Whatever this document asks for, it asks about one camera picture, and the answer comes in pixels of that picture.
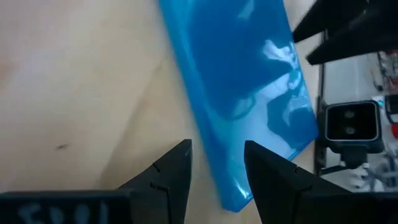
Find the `light wood surface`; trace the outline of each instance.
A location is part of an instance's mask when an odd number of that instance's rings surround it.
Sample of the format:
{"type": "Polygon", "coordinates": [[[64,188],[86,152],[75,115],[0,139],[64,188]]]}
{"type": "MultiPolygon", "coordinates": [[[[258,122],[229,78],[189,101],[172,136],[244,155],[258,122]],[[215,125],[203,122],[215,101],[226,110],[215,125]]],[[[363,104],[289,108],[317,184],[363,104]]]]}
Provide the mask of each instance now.
{"type": "MultiPolygon", "coordinates": [[[[292,26],[311,3],[285,1],[292,26]]],[[[297,46],[313,104],[318,41],[297,46]]],[[[184,138],[187,223],[260,223],[220,207],[156,0],[0,1],[0,190],[112,189],[184,138]]]]}

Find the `blue plastic bag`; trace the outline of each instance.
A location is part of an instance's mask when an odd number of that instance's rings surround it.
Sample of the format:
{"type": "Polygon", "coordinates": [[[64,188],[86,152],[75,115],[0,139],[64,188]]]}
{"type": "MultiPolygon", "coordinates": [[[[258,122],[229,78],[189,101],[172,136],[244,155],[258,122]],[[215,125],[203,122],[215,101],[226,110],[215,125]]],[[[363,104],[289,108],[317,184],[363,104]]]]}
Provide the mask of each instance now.
{"type": "Polygon", "coordinates": [[[318,134],[282,0],[159,0],[222,206],[252,199],[244,142],[293,159],[318,134]]]}

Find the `blue plastic sheet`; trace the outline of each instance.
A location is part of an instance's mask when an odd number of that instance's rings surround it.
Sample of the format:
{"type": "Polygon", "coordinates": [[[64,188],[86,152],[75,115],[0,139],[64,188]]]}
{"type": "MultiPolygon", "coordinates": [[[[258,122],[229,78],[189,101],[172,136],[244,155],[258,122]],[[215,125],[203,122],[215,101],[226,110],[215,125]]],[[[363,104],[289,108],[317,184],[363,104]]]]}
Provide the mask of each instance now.
{"type": "Polygon", "coordinates": [[[252,199],[244,142],[293,159],[318,134],[282,0],[159,0],[222,206],[252,199]]]}

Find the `wooden table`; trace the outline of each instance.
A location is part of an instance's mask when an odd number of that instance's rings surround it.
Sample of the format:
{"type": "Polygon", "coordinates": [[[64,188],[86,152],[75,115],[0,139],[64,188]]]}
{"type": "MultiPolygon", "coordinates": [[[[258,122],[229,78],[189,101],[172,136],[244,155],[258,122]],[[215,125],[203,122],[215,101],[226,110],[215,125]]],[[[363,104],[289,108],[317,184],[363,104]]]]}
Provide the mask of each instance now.
{"type": "MultiPolygon", "coordinates": [[[[312,1],[285,1],[292,26],[312,1]]],[[[318,42],[297,46],[313,104],[318,42]]],[[[260,223],[220,207],[156,0],[0,2],[0,190],[112,189],[184,138],[187,223],[260,223]]]]}

